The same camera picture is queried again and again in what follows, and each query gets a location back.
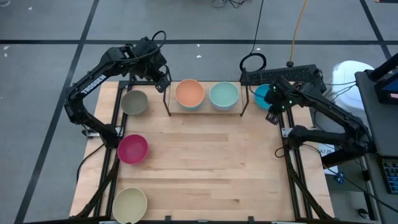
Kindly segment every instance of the gray bowl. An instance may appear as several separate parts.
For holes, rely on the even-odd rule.
[[[148,106],[148,96],[143,91],[132,90],[122,97],[121,106],[126,114],[139,115]]]

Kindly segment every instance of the paper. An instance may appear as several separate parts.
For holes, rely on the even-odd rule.
[[[318,150],[321,153],[321,156],[323,157],[323,156],[325,156],[327,154],[330,154],[330,153],[334,152],[335,151],[335,147],[332,146],[332,145],[329,145],[329,144],[319,144],[318,145]],[[331,167],[329,169],[331,169],[333,172],[338,173],[337,166]],[[328,170],[328,169],[324,169],[323,171],[324,171],[325,174],[336,175],[336,174],[330,172],[330,170]]]

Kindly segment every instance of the bowl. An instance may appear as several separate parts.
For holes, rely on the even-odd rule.
[[[175,89],[175,97],[186,109],[197,109],[205,98],[205,90],[196,80],[182,80]]]
[[[119,159],[130,165],[142,162],[148,154],[148,142],[139,134],[126,136],[118,146]]]
[[[147,207],[148,200],[142,190],[127,188],[117,194],[113,201],[112,213],[119,223],[134,224],[143,218]]]
[[[256,101],[257,105],[261,109],[268,110],[269,109],[269,104],[264,101],[264,97],[267,94],[269,90],[269,84],[263,84],[259,87],[254,92],[254,100]]]
[[[145,111],[148,106],[148,96],[139,90],[127,92],[121,100],[123,112],[128,115],[139,115]]]
[[[230,110],[239,99],[238,88],[230,82],[220,82],[210,89],[210,101],[219,110]]]

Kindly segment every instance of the shelf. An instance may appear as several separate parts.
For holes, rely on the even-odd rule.
[[[203,88],[205,89],[205,99],[201,103],[200,107],[195,110],[188,110],[183,108],[180,103],[178,103],[175,97],[175,89],[179,82],[172,82],[170,85],[170,99],[169,99],[169,110],[173,113],[184,113],[184,114],[240,114],[243,109],[242,103],[242,94],[241,94],[241,83],[240,82],[231,82],[234,84],[239,91],[239,99],[236,102],[235,106],[231,110],[222,111],[216,109],[209,99],[210,89],[219,82],[199,82]]]

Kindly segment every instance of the gray floor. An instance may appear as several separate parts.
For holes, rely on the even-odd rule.
[[[0,223],[16,219],[93,2],[11,0],[0,7],[0,142],[4,152],[0,157]],[[384,40],[398,40],[398,25],[393,22],[398,4],[366,3]],[[303,0],[265,0],[257,39],[291,40],[302,4]],[[250,0],[239,9],[229,4],[215,9],[211,0],[100,0],[86,39],[137,40],[160,29],[170,40],[223,39],[224,44],[167,44],[162,53],[175,80],[238,80],[239,61],[252,46],[234,44],[234,40],[254,38],[260,5],[260,0]],[[323,70],[325,82],[330,82],[333,66],[342,61],[358,60],[376,67],[386,59],[359,0],[309,0],[297,39],[343,41],[341,45],[295,46],[295,64],[315,63]],[[371,40],[373,45],[345,45],[344,40]],[[91,70],[110,46],[84,45],[72,82]],[[288,42],[259,44],[256,49],[267,56],[267,68],[284,67],[289,59]],[[391,54],[398,52],[396,45],[388,49]],[[253,59],[245,66],[255,69],[259,61]],[[97,97],[98,90],[85,100],[89,111],[94,111]],[[62,111],[25,222],[68,217],[76,168],[86,144],[80,131]],[[362,181],[360,167],[347,166],[353,170],[350,175]],[[336,216],[361,221],[356,209],[364,206],[363,196],[333,180],[328,185]]]

